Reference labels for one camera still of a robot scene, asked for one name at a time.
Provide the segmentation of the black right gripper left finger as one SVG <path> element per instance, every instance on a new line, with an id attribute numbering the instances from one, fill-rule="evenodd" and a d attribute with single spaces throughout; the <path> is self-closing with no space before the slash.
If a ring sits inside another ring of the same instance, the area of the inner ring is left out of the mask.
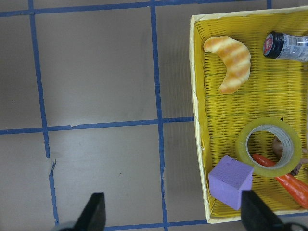
<path id="1" fill-rule="evenodd" d="M 104 193 L 93 193 L 74 225 L 75 231 L 103 231 L 106 224 Z"/>

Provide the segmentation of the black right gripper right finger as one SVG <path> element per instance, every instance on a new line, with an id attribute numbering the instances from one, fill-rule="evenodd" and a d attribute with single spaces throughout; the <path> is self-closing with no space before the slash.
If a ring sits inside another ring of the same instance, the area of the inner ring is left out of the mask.
<path id="1" fill-rule="evenodd" d="M 253 191 L 243 191 L 241 221 L 247 231 L 283 231 L 284 223 Z"/>

